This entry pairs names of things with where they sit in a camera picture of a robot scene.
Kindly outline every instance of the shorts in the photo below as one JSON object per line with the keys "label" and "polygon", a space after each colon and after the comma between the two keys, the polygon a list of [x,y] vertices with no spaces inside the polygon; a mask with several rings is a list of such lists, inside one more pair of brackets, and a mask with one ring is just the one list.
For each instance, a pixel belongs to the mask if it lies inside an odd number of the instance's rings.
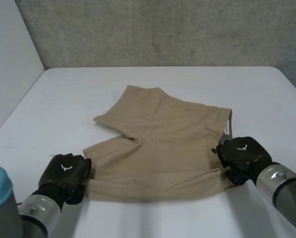
{"label": "shorts", "polygon": [[212,148],[231,109],[185,102],[160,88],[127,86],[94,121],[122,135],[84,150],[92,159],[91,199],[158,201],[198,199],[232,186]]}

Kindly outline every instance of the robotic hand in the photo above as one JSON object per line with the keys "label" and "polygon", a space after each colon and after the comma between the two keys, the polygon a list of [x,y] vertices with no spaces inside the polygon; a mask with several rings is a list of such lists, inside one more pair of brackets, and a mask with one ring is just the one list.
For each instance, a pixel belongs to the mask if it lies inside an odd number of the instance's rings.
{"label": "robotic hand", "polygon": [[278,164],[272,162],[268,152],[251,137],[227,140],[216,149],[224,168],[231,168],[226,171],[226,175],[235,185],[242,185],[248,179],[252,179],[256,184],[257,176],[261,172],[259,168]]}
{"label": "robotic hand", "polygon": [[58,222],[64,202],[82,201],[92,162],[81,155],[55,155],[39,181],[39,189],[20,206],[19,213],[28,238],[48,237]]}
{"label": "robotic hand", "polygon": [[296,228],[296,173],[273,162],[251,137],[238,137],[217,146],[227,177],[235,185],[252,180],[259,192]]}
{"label": "robotic hand", "polygon": [[11,180],[0,167],[0,237],[47,238],[58,222],[64,203],[82,201],[83,183],[89,177],[91,164],[90,159],[81,155],[55,155],[39,181],[39,189],[18,209]]}

